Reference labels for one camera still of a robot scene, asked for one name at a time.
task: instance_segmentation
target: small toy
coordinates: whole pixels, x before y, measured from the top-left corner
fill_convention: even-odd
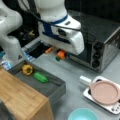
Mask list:
[[[33,67],[31,65],[24,65],[22,71],[25,75],[31,75],[33,73]]]
[[[34,78],[42,83],[48,82],[48,78],[39,72],[33,74]]]

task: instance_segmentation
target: yellow object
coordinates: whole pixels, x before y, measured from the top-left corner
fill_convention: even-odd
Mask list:
[[[31,65],[24,65],[22,71],[25,75],[31,75],[33,73],[33,67]]]

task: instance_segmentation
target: wooden block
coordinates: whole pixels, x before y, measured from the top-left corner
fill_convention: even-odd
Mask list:
[[[48,98],[0,69],[0,99],[17,120],[54,120]]]

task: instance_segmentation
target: round dish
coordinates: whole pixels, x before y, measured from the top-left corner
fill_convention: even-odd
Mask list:
[[[119,88],[108,81],[99,81],[90,86],[92,97],[104,105],[112,105],[120,99]]]
[[[87,108],[74,110],[68,117],[68,120],[99,120],[98,116]]]

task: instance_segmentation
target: table surface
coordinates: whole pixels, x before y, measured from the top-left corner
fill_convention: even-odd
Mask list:
[[[66,82],[66,94],[56,103],[53,110],[55,120],[67,120],[70,113],[78,108],[91,109],[98,115],[99,120],[120,119],[120,114],[114,115],[85,98],[83,92],[86,86],[79,82],[81,75],[90,79],[100,75],[120,84],[120,52],[102,73],[96,73],[70,59],[57,62],[54,54],[43,54],[33,63]]]

